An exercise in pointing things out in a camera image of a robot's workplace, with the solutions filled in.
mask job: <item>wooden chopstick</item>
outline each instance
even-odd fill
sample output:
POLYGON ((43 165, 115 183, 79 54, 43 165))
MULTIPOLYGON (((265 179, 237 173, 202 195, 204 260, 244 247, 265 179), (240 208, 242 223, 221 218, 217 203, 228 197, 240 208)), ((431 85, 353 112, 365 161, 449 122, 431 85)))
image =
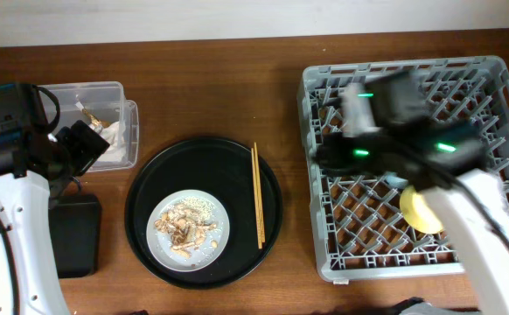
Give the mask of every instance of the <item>wooden chopstick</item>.
POLYGON ((254 143, 254 164, 256 165, 256 189, 258 190, 258 216, 261 219, 261 242, 266 242, 266 234, 264 233, 264 209, 262 208, 262 191, 261 191, 261 168, 258 165, 258 149, 254 143))
POLYGON ((258 185, 256 180, 257 167, 255 162, 255 149, 251 149, 251 162, 253 165, 253 191, 254 191, 254 213, 256 214, 256 239, 258 241, 258 249, 262 249, 262 233, 261 233, 261 218, 258 203, 258 185))

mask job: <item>white bowl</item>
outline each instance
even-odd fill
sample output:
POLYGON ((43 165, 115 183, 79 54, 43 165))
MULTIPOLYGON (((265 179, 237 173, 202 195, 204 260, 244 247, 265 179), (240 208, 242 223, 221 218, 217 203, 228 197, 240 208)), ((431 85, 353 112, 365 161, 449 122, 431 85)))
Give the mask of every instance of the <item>white bowl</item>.
POLYGON ((151 254, 165 268, 179 272, 201 270, 210 263, 213 263, 225 248, 228 238, 229 218, 227 217, 226 209, 211 194, 192 189, 175 192, 161 200, 155 209, 153 209, 148 220, 148 226, 146 227, 146 240, 151 254), (169 210, 168 205, 177 204, 180 200, 187 197, 197 197, 212 203, 214 209, 207 223, 216 223, 214 230, 206 232, 206 240, 200 245, 199 250, 194 250, 193 248, 187 249, 191 253, 190 258, 173 253, 171 251, 171 237, 169 234, 159 232, 154 227, 154 222, 161 218, 161 214, 169 210), (212 241, 218 243, 216 248, 212 247, 212 241))

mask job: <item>wooden table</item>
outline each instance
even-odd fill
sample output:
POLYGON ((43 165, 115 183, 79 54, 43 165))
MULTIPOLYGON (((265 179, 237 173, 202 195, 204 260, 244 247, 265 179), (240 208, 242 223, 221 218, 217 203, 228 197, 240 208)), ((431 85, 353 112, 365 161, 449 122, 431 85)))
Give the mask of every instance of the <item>wooden table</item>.
POLYGON ((137 166, 82 180, 84 191, 103 205, 99 270, 60 281, 70 311, 311 313, 389 306, 413 296, 441 307, 475 307, 462 275, 346 286, 320 279, 296 91, 307 66, 492 54, 509 67, 509 30, 0 48, 0 84, 120 81, 138 104, 137 166), (256 141, 283 194, 282 232, 268 258, 244 279, 215 290, 183 290, 152 276, 124 232, 124 203, 140 167, 161 149, 196 135, 256 141))

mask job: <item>yellow ball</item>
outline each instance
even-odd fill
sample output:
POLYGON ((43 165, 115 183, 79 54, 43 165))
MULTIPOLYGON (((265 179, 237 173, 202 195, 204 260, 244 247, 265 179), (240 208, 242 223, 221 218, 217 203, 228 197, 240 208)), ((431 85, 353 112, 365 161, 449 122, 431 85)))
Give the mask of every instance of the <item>yellow ball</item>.
POLYGON ((443 224, 413 186, 408 186, 402 191, 401 211, 404 220, 410 227, 422 233, 434 234, 443 231, 443 224))

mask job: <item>plastic basket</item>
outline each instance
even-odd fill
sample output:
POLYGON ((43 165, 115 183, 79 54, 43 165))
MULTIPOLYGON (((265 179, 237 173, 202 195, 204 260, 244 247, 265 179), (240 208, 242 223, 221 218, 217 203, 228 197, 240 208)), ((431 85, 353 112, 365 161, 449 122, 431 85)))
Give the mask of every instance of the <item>plastic basket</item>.
POLYGON ((399 209, 401 191, 380 177, 326 177, 311 161, 323 135, 340 132, 341 111, 323 104, 352 82, 415 70, 431 115, 470 119, 490 147, 490 171, 500 175, 509 203, 509 72, 499 57, 425 59, 303 71, 297 96, 310 181, 310 217, 318 274, 326 281, 414 277, 463 271, 445 233, 412 229, 399 209))

